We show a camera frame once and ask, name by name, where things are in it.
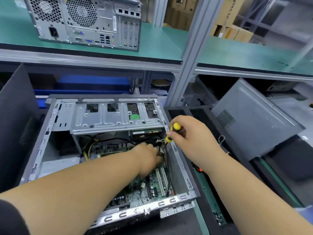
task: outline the yellow screwdriver handle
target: yellow screwdriver handle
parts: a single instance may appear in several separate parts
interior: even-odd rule
[[[179,123],[174,123],[171,127],[171,131],[174,131],[176,133],[179,133],[179,131],[181,130],[182,126]],[[173,141],[173,139],[169,136],[166,136],[165,138],[166,142],[171,142]]]

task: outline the sleeve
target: sleeve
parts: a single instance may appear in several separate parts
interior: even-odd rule
[[[9,202],[0,200],[0,234],[30,235],[19,211]]]

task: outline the computer back panel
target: computer back panel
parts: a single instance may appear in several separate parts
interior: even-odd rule
[[[139,50],[139,0],[25,0],[39,38]]]

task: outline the expansion slot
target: expansion slot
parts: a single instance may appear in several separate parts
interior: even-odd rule
[[[168,181],[167,181],[167,177],[166,177],[166,174],[165,174],[164,167],[161,167],[161,174],[162,174],[164,186],[165,186],[165,188],[167,190],[167,188],[168,188]]]
[[[160,175],[160,172],[159,172],[159,169],[155,169],[156,171],[156,177],[157,177],[157,180],[159,182],[159,188],[160,188],[160,191],[161,191],[161,196],[164,197],[165,196],[165,191],[163,189],[163,184],[162,184],[162,180],[161,180],[161,175]]]

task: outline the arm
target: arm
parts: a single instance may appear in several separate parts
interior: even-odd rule
[[[182,136],[167,135],[204,170],[242,235],[313,234],[313,226],[245,167],[227,155],[210,130],[190,116],[172,120]]]
[[[136,176],[145,177],[162,160],[157,148],[132,150],[66,168],[0,194],[21,213],[31,235],[84,234],[99,214]]]

